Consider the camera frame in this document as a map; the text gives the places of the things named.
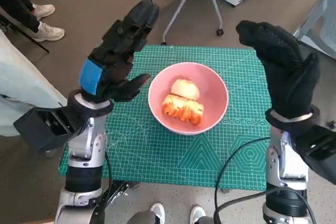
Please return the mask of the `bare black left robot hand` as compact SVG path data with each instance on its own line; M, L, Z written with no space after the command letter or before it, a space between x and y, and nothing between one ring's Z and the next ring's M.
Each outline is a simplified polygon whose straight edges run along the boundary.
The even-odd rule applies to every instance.
M127 76L132 70L135 52L146 45L158 16L157 4L141 0L102 36L101 44L85 60L79 77L81 92L87 100L123 102L139 94L150 75L141 74L132 80Z

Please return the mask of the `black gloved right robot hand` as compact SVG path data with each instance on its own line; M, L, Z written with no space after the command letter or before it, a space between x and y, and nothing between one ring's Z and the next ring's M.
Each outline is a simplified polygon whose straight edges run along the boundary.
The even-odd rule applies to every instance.
M317 55L312 52L303 58L298 40L267 22L242 20L236 31L240 43L254 48L264 67L272 109L286 119L311 113L320 78Z

